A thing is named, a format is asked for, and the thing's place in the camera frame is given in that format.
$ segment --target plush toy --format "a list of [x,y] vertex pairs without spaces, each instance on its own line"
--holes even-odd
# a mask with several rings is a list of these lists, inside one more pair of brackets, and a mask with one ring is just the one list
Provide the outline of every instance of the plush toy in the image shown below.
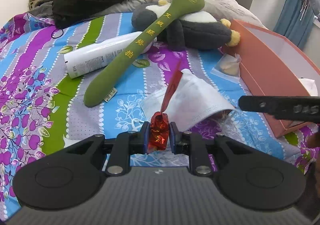
[[[170,5],[166,0],[160,0],[159,5],[140,5],[133,12],[132,26],[136,31],[144,31]],[[217,21],[208,12],[199,11],[174,20],[157,39],[167,42],[174,51],[185,50],[186,47],[209,50],[224,44],[236,46],[240,41],[240,33],[230,30],[230,25],[226,19]]]

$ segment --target fabric tag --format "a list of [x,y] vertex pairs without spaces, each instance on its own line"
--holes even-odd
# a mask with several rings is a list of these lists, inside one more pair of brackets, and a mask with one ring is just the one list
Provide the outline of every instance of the fabric tag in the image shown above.
[[113,88],[109,95],[104,99],[105,102],[109,102],[109,100],[111,100],[113,98],[113,96],[117,93],[117,89],[116,88]]

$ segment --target yellow plush ball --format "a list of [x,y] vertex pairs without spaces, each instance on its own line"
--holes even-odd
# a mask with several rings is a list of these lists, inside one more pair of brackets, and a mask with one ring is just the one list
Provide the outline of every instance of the yellow plush ball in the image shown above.
[[167,2],[167,0],[159,0],[158,1],[158,5],[159,6],[164,6],[164,5],[166,5],[168,2]]
[[231,22],[228,19],[223,18],[223,19],[220,20],[220,22],[223,25],[225,25],[227,28],[230,28],[230,26],[231,26]]
[[235,30],[231,30],[231,32],[231,40],[227,43],[227,46],[236,46],[240,42],[240,33]]

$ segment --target wrapped candy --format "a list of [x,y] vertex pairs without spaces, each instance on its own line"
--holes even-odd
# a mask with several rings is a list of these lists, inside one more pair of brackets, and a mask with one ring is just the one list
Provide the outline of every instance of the wrapped candy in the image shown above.
[[167,87],[164,99],[161,105],[161,110],[154,113],[150,121],[150,137],[148,152],[154,150],[165,150],[169,138],[169,119],[166,113],[163,113],[169,104],[169,101],[176,91],[182,77],[182,72],[179,70],[180,62],[177,65],[171,81]]

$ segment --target face mask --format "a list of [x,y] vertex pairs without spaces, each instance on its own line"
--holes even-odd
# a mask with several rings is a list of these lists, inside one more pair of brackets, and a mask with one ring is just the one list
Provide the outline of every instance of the face mask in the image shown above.
[[[197,78],[188,69],[181,72],[183,75],[177,90],[164,111],[169,122],[175,122],[179,131],[189,130],[209,116],[221,118],[223,113],[228,114],[234,110],[234,107],[210,84]],[[148,121],[155,112],[160,111],[165,91],[165,88],[156,91],[140,103]]]

